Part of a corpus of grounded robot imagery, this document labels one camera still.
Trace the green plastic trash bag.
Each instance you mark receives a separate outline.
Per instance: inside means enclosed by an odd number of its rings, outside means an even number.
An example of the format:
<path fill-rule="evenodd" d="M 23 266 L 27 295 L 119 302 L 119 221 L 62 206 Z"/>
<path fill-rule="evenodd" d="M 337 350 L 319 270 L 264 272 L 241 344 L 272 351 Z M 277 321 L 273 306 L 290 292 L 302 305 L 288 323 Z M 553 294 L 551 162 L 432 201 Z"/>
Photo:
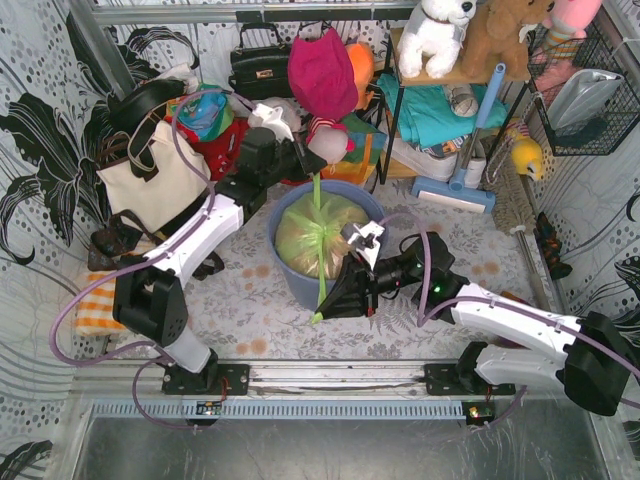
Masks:
<path fill-rule="evenodd" d="M 341 235 L 342 227 L 371 221 L 356 203 L 324 192 L 321 181 L 312 181 L 313 190 L 285 209 L 275 238 L 276 252 L 289 268 L 319 280 L 317 307 L 331 290 L 343 257 L 350 251 Z"/>

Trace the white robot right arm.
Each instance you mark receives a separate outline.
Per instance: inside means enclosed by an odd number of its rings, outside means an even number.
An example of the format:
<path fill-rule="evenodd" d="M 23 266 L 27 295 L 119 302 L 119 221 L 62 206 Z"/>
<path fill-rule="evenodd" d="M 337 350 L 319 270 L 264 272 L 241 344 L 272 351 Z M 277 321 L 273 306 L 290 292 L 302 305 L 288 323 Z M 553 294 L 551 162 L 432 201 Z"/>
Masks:
<path fill-rule="evenodd" d="M 639 366 L 629 343 L 607 316 L 571 316 L 534 308 L 497 295 L 451 269 L 454 258 L 434 232 L 416 235 L 398 255 L 377 256 L 375 235 L 354 234 L 316 319 L 370 317 L 378 299 L 416 284 L 423 326 L 440 319 L 509 341 L 501 347 L 474 342 L 465 348 L 454 380 L 468 392 L 514 384 L 561 391 L 577 406 L 612 416 L 625 403 L 629 378 Z"/>

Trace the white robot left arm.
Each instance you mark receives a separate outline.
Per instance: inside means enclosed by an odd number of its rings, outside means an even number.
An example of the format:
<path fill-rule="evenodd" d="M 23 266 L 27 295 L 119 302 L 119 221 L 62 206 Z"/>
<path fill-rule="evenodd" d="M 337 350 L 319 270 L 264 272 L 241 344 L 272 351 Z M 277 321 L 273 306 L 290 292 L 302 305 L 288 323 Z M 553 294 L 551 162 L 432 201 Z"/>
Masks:
<path fill-rule="evenodd" d="M 261 208 L 271 186 L 285 179 L 301 182 L 326 165 L 300 137 L 279 141 L 267 128 L 250 128 L 234 166 L 201 209 L 160 246 L 125 262 L 116 279 L 113 316 L 160 350 L 163 393 L 229 393 L 233 375 L 189 327 L 183 288 L 214 249 Z"/>

